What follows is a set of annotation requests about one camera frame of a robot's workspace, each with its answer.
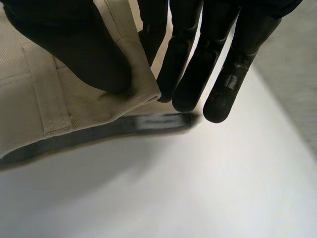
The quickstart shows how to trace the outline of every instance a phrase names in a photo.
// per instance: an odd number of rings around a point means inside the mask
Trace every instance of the folded fabric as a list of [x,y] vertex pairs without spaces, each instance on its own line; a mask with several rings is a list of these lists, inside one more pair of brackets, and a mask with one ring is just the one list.
[[0,10],[0,158],[41,140],[105,125],[160,97],[128,1],[95,4],[131,66],[132,86],[125,94],[83,83],[16,31]]

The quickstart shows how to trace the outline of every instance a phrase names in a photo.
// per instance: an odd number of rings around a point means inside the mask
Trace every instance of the robotic hand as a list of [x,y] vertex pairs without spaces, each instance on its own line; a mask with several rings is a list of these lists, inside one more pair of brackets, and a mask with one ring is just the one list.
[[[19,32],[64,62],[82,81],[114,93],[129,88],[127,59],[92,0],[1,1]],[[224,121],[260,46],[301,1],[169,0],[173,33],[157,79],[159,101],[172,100],[180,112],[195,108],[238,18],[230,51],[204,106],[206,119]],[[144,24],[139,36],[151,65],[165,37],[168,0],[138,0],[138,4]],[[202,8],[199,42],[181,79]]]
[[[172,101],[180,112],[192,111],[219,58],[229,31],[237,24],[230,51],[204,106],[204,116],[224,121],[260,46],[301,0],[170,0],[173,32],[157,83],[160,102]],[[138,0],[141,43],[151,65],[163,41],[168,0]],[[186,70],[203,7],[200,38]]]
[[130,66],[92,0],[0,0],[11,24],[92,87],[120,93]]

